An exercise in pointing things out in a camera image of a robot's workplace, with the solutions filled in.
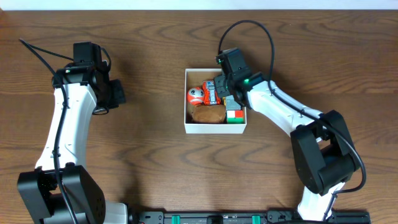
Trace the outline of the white cardboard box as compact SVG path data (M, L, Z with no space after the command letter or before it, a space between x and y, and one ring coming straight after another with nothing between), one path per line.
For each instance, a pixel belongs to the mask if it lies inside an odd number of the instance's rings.
M185 69L185 95L184 95L184 126L187 134L242 134L247 125L246 108L243 110L243 124L194 123L192 121L193 105L187 101L187 91L201 86L204 80L211 80L221 74L220 68L186 68Z

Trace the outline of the colourful puzzle cube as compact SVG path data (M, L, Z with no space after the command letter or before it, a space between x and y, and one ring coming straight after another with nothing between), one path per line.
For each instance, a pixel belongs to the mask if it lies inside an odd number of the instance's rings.
M244 123L243 110L227 110L226 122L228 124L243 124Z

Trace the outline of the brown plush toy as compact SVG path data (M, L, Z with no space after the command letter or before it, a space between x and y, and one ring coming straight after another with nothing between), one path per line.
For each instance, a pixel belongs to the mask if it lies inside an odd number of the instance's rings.
M195 123L220 124L225 118L224 105L196 105L192 112L192 120Z

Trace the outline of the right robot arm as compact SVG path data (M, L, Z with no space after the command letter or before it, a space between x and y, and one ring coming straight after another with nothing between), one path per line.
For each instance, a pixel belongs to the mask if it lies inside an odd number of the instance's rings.
M311 109L284 93L261 73L224 74L214 79L219 96L263 114L290 137L295 169L305 186L297 207L301 219L327 221L344 185L357 170L366 179L364 163L354 148L343 116Z

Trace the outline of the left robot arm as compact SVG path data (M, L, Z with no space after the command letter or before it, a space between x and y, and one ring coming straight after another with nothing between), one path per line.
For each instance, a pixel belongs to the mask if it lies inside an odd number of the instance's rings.
M128 223L127 205L110 202L86 170L92 115L124 103L109 65L67 65L53 82L55 109L49 136L35 169L19 175L17 189L34 223Z

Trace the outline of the yellow grey toy car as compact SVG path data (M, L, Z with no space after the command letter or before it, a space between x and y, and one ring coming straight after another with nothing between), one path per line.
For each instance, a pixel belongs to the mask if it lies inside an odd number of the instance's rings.
M233 95L223 97L223 104L225 105L227 111L241 110L241 105L234 100Z

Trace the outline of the orange toy ball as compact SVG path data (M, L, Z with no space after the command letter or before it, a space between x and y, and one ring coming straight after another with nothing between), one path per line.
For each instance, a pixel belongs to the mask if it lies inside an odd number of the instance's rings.
M191 105L204 104L205 93L200 87L191 88L187 91L187 101Z

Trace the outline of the red toy fire truck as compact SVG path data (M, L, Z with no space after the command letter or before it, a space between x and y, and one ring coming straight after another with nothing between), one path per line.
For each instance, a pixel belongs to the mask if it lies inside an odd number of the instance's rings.
M215 83L213 80L205 80L202 84L204 91L204 104L205 105L220 105L221 99L216 92Z

